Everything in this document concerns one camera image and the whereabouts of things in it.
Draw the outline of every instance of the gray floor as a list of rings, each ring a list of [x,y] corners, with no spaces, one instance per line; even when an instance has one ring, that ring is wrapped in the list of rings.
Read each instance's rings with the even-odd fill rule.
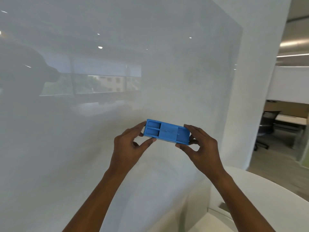
[[[295,134],[276,130],[259,137],[269,149],[259,147],[253,152],[249,172],[285,187],[309,202],[309,169],[296,162],[296,151],[290,148]]]

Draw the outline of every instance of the desk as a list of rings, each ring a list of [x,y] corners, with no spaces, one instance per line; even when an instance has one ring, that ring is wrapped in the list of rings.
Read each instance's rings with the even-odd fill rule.
[[[304,130],[307,126],[307,119],[294,116],[278,115],[274,127],[288,132],[296,133],[292,148],[296,149],[300,143]]]

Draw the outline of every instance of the hand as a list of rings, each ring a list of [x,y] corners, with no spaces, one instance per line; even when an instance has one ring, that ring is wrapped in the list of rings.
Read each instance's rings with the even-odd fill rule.
[[[146,121],[127,129],[121,135],[115,137],[114,152],[109,166],[111,171],[126,175],[137,163],[145,150],[156,141],[155,138],[150,138],[140,146],[134,141],[134,138],[137,136],[143,136],[141,130],[145,124]]]
[[[175,146],[183,150],[198,170],[212,182],[220,179],[226,172],[220,160],[217,141],[201,128],[192,125],[184,126],[191,132],[189,145],[198,144],[200,148],[198,151],[194,151],[184,144],[176,144]]]

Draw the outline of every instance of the blue plastic box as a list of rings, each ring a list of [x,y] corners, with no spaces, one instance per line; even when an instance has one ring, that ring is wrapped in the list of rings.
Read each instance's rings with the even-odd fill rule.
[[[144,136],[189,145],[190,131],[182,126],[148,119]]]

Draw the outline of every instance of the left hand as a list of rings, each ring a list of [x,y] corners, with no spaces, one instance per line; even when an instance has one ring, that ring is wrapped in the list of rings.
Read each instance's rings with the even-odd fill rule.
[[[121,135],[114,139],[114,152],[112,155],[109,169],[118,174],[127,174],[131,168],[137,163],[145,150],[156,141],[155,138],[150,138],[138,145],[134,138],[142,137],[141,130],[146,125],[146,121],[127,129]]]

